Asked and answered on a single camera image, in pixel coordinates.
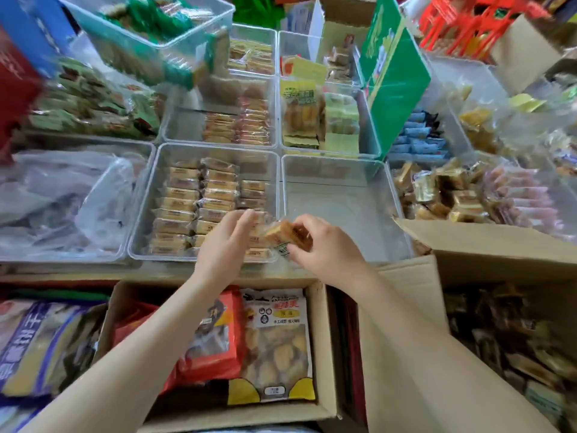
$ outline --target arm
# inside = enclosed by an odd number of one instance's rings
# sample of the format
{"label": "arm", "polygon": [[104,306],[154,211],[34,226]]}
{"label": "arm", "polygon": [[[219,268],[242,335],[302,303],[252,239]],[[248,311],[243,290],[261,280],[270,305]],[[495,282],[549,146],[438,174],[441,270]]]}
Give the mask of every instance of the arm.
{"label": "arm", "polygon": [[135,432],[206,310],[238,275],[255,220],[252,210],[228,213],[207,235],[191,278],[21,432]]}
{"label": "arm", "polygon": [[556,432],[535,407],[451,335],[431,324],[366,263],[336,226],[309,215],[313,249],[289,246],[292,258],[352,297],[405,362],[431,414],[443,430]]}

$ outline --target hand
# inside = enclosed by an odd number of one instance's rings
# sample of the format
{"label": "hand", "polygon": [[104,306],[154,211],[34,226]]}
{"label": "hand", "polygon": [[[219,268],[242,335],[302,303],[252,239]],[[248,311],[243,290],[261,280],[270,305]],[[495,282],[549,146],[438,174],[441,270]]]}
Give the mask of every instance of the hand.
{"label": "hand", "polygon": [[323,283],[346,290],[358,271],[368,267],[357,245],[338,226],[310,214],[297,217],[293,224],[308,230],[313,248],[307,252],[289,244],[291,259]]}
{"label": "hand", "polygon": [[241,271],[256,220],[254,210],[227,213],[200,246],[193,276],[221,291],[231,284]]}

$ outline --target finger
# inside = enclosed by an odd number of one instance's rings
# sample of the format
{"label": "finger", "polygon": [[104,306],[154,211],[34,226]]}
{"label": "finger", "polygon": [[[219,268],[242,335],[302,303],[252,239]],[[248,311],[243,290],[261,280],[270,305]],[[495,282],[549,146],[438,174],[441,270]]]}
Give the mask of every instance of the finger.
{"label": "finger", "polygon": [[246,243],[246,247],[248,247],[249,234],[253,226],[255,226],[256,220],[257,216],[254,210],[244,211],[241,218],[238,219],[234,231],[230,236],[231,240],[240,245]]}
{"label": "finger", "polygon": [[244,211],[242,210],[227,212],[227,214],[224,215],[224,217],[222,218],[218,226],[215,228],[215,230],[218,229],[219,232],[223,232],[224,234],[226,234],[227,237],[230,237],[233,234],[234,229],[237,226],[237,223],[243,214]]}
{"label": "finger", "polygon": [[322,227],[330,226],[326,220],[319,217],[311,216],[311,214],[302,214],[297,217],[292,223],[294,226],[304,226],[314,240],[314,234]]}
{"label": "finger", "polygon": [[292,243],[287,244],[287,250],[289,252],[289,258],[297,263],[301,267],[305,267],[305,262],[307,261],[307,256],[309,253]]}

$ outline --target forearm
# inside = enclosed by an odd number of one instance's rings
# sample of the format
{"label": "forearm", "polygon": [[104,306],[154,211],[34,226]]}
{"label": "forearm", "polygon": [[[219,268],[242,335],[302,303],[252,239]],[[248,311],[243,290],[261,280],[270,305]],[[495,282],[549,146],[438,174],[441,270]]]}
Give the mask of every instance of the forearm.
{"label": "forearm", "polygon": [[346,291],[406,364],[447,432],[556,432],[537,409],[367,268]]}
{"label": "forearm", "polygon": [[192,276],[144,324],[86,371],[22,431],[136,431],[177,359],[194,338],[206,310],[224,287],[212,286]]}

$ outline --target blue box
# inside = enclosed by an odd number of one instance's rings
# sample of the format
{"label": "blue box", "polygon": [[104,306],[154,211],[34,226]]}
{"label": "blue box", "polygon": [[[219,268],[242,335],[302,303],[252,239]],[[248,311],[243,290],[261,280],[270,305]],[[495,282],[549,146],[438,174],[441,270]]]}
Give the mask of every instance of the blue box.
{"label": "blue box", "polygon": [[55,58],[76,37],[58,0],[0,0],[0,24],[43,77],[54,77]]}

